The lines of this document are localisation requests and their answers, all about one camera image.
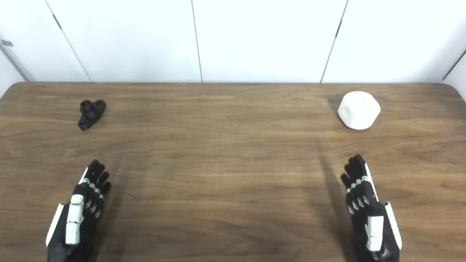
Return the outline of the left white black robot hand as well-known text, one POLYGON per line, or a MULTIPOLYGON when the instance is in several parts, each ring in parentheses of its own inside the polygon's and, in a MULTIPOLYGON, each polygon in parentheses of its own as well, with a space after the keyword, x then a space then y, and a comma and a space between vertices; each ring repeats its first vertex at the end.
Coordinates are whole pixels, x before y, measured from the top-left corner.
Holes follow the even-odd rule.
POLYGON ((58 204, 46 237, 48 262, 88 262, 95 232, 111 189, 110 174, 94 159, 74 187, 70 201, 58 204))

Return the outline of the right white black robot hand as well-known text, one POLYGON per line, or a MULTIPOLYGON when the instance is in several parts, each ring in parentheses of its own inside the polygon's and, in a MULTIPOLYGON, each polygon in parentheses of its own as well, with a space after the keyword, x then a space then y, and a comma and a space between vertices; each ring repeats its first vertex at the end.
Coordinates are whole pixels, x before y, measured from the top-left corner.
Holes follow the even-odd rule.
POLYGON ((399 262, 402 239, 389 202, 381 202, 367 162, 360 154, 348 159, 340 176, 354 230, 352 246, 359 262, 399 262))

